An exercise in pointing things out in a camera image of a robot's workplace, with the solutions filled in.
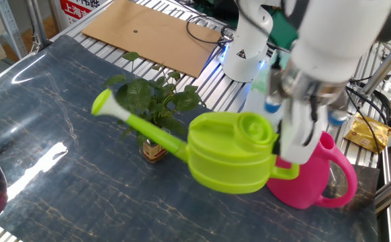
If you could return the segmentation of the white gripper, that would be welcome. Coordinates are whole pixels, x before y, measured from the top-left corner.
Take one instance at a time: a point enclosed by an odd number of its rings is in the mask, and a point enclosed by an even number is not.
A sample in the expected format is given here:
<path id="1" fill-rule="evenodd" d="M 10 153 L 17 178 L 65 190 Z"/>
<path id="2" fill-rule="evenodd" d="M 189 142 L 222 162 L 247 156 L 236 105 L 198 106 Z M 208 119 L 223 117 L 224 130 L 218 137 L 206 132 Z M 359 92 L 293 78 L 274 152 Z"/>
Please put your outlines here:
<path id="1" fill-rule="evenodd" d="M 313 122 L 310 116 L 312 108 L 308 103 L 285 99 L 282 106 L 281 134 L 277 134 L 272 153 L 287 162 L 305 164 L 327 124 L 327 107 L 317 107 L 318 120 Z"/>

